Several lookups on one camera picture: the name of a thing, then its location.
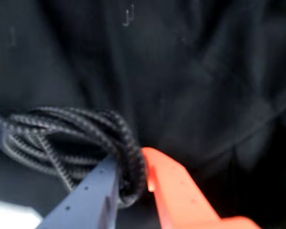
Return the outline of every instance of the black cord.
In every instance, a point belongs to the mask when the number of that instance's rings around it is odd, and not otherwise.
[[[69,142],[88,146],[89,152],[79,150],[83,148],[69,152]],[[106,154],[113,154],[122,170],[120,198],[124,206],[133,204],[145,187],[140,147],[127,123],[113,111],[73,107],[38,107],[25,113],[0,111],[0,148],[25,166],[59,176],[69,191]]]

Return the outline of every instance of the white surface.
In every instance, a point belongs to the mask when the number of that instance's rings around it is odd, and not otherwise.
[[[35,229],[41,221],[32,208],[0,201],[0,229]]]

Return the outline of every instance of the black fabric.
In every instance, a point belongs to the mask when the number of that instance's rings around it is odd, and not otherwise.
[[[38,105],[117,110],[221,216],[286,216],[286,0],[1,0],[0,108]],[[65,195],[0,153],[0,200]],[[118,228],[159,228],[152,199]]]

